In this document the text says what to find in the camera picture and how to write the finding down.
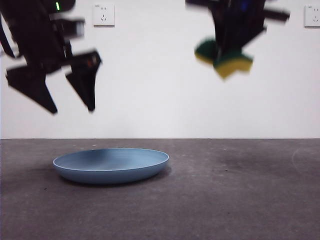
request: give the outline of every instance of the white wall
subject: white wall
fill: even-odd
[[[58,108],[51,115],[9,88],[1,61],[1,137],[6,138],[320,138],[320,29],[303,27],[305,4],[279,0],[286,25],[267,20],[267,33],[245,51],[250,74],[221,80],[198,62],[194,47],[213,35],[210,14],[184,0],[116,0],[115,28],[93,28],[92,4],[77,0],[85,38],[73,51],[96,47],[96,111],[89,114],[63,72],[47,78]]]

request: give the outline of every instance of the robotic arm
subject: robotic arm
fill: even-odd
[[[58,18],[72,9],[76,0],[0,0],[0,12],[12,39],[17,43],[15,56],[0,25],[0,42],[12,57],[24,56],[25,66],[7,69],[8,84],[42,107],[56,113],[57,108],[46,86],[46,75],[62,66],[71,66],[66,75],[89,111],[95,109],[96,73],[101,63],[97,51],[73,55],[70,39],[84,33],[84,20]]]

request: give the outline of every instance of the blue plastic plate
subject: blue plastic plate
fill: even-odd
[[[141,148],[107,148],[80,151],[53,160],[64,178],[85,184],[122,184],[159,173],[168,154]]]

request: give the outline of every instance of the green sponge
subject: green sponge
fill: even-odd
[[[218,47],[214,38],[207,38],[194,51],[195,56],[208,64],[213,65],[217,73],[225,79],[240,70],[249,72],[253,63],[253,59],[242,53],[242,50],[233,50],[220,57],[214,58],[214,53],[218,51]]]

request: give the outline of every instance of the electrical outlet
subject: electrical outlet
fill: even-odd
[[[320,27],[320,5],[304,6],[304,26]]]
[[[112,3],[96,3],[93,5],[94,26],[115,25],[115,5]]]

